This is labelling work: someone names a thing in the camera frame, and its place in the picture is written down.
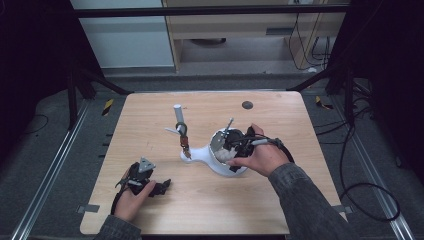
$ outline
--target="gray floor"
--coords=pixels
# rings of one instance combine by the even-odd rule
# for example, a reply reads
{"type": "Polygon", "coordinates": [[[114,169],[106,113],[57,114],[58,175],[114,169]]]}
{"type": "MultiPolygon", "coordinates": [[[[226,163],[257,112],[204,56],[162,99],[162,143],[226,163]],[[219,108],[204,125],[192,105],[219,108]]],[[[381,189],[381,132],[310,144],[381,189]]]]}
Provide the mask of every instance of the gray floor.
{"type": "MultiPolygon", "coordinates": [[[[221,45],[199,45],[185,41],[181,66],[178,73],[110,80],[134,91],[196,91],[285,89],[311,76],[307,70],[295,68],[281,38],[227,39],[221,45]]],[[[334,99],[342,97],[325,96],[325,83],[322,80],[302,92],[314,126],[341,120],[336,109],[328,110],[315,104],[316,95],[320,95],[325,104],[333,105],[336,105],[334,99]]],[[[76,209],[89,200],[103,155],[107,152],[104,143],[110,142],[108,134],[113,133],[125,101],[125,96],[119,96],[100,85],[95,87],[98,94],[95,100],[89,102],[81,130],[32,228],[32,238],[89,238],[79,231],[82,215],[76,209]],[[101,116],[105,102],[111,98],[114,104],[109,115],[101,116]]],[[[82,101],[79,97],[79,105],[82,105],[82,101]]],[[[358,102],[357,105],[358,109],[362,109],[367,103],[358,102]]],[[[22,135],[10,156],[12,164],[1,173],[0,236],[4,239],[9,238],[21,220],[65,137],[68,124],[66,92],[42,100],[38,104],[37,114],[48,117],[48,121],[44,116],[34,116],[26,132],[35,132],[22,135]]],[[[355,123],[355,134],[361,139],[388,189],[399,200],[402,216],[412,233],[416,239],[424,239],[423,186],[412,171],[396,167],[392,148],[377,121],[370,119],[369,113],[356,118],[355,123]]],[[[329,128],[331,126],[316,128],[316,132],[329,128]]],[[[339,193],[342,191],[338,171],[342,145],[324,143],[341,142],[345,135],[346,128],[341,128],[318,137],[323,143],[321,148],[339,193]]],[[[343,161],[347,185],[368,181],[352,141],[347,145],[343,161]]],[[[372,189],[354,190],[352,195],[367,210],[384,216],[372,189]]],[[[352,205],[346,199],[342,202],[346,206],[352,205]]],[[[398,239],[390,223],[372,220],[353,208],[355,212],[347,215],[348,220],[363,239],[398,239]]]]}

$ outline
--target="wooden table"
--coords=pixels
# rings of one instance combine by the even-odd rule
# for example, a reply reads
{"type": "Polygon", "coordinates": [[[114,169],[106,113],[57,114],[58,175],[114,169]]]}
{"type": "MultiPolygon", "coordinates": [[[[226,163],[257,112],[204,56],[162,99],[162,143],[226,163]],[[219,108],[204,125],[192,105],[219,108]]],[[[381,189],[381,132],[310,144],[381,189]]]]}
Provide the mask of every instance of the wooden table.
{"type": "Polygon", "coordinates": [[[172,183],[165,195],[149,198],[134,221],[142,234],[288,234],[279,200],[268,179],[248,169],[234,178],[214,173],[202,163],[180,159],[173,106],[183,106],[190,147],[209,143],[215,131],[232,127],[245,131],[256,123],[271,138],[280,138],[296,163],[312,178],[331,205],[340,201],[312,128],[302,96],[297,92],[171,92],[128,96],[86,212],[81,232],[96,234],[110,213],[115,184],[141,156],[156,164],[151,179],[172,183]],[[253,108],[242,107],[244,101],[253,108]]]}

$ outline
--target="black metal pole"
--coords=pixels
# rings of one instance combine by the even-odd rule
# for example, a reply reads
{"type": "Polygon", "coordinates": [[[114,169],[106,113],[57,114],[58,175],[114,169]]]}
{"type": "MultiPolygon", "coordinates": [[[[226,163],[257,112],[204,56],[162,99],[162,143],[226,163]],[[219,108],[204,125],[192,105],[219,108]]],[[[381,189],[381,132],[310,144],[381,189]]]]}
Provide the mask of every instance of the black metal pole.
{"type": "Polygon", "coordinates": [[[75,9],[73,11],[48,11],[49,15],[77,18],[101,17],[148,17],[186,15],[272,14],[272,13],[336,13],[360,8],[350,4],[305,4],[305,5],[251,5],[251,6],[207,6],[164,7],[124,9],[75,9]]]}

